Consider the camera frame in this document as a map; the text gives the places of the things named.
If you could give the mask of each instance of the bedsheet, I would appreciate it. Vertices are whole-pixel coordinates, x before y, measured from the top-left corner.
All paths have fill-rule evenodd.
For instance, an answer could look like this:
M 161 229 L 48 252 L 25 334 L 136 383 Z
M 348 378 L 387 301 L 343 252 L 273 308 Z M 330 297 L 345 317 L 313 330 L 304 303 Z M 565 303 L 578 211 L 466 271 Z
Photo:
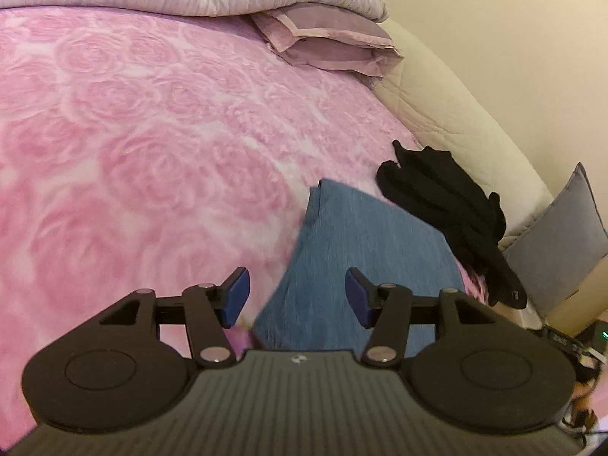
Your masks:
M 380 196 L 390 142 L 417 146 L 354 77 L 288 65 L 242 17 L 2 10 L 0 91 L 3 448 L 33 426 L 19 378 L 37 350 L 133 289 L 178 294 L 236 266 L 247 327 L 308 187 Z

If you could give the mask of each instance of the denim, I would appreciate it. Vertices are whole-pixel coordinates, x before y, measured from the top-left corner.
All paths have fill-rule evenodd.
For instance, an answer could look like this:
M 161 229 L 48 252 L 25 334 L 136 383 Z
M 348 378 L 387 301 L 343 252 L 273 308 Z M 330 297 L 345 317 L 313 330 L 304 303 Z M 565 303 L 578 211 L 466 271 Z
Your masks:
M 371 330 L 358 323 L 345 292 L 348 268 L 372 283 L 398 283 L 415 295 L 464 289 L 443 235 L 399 207 L 332 180 L 310 189 L 290 264 L 257 317 L 253 333 L 270 350 L 353 350 Z M 410 328 L 406 356 L 435 339 L 433 326 Z

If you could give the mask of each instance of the beige wall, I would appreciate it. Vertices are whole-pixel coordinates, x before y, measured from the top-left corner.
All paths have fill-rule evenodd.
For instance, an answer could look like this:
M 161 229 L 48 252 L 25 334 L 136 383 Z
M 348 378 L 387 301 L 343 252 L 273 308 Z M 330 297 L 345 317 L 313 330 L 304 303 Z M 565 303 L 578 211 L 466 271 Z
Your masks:
M 387 0 L 530 159 L 554 194 L 578 161 L 608 224 L 608 0 Z M 608 258 L 551 315 L 608 309 Z

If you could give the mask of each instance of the gray cushion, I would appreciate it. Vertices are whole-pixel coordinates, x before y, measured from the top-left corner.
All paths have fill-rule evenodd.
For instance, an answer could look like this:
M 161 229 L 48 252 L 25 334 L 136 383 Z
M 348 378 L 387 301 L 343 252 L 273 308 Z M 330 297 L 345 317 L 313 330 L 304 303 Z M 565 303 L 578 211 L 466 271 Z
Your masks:
M 505 257 L 543 317 L 573 295 L 607 253 L 608 235 L 579 163 L 555 201 Z

